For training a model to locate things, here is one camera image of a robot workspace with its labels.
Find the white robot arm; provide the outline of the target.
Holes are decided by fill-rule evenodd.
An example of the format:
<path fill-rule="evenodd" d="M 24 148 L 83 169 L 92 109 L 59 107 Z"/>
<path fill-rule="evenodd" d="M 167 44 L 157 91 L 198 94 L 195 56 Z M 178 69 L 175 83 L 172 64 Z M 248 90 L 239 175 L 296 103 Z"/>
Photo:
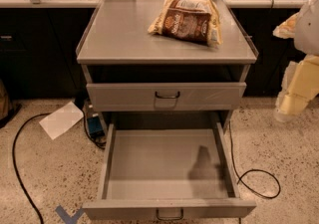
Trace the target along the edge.
<path fill-rule="evenodd" d="M 319 94 L 319 0 L 307 0 L 301 9 L 273 31 L 278 38 L 292 38 L 305 54 L 287 66 L 278 94 L 274 117 L 281 122 L 300 115 Z"/>

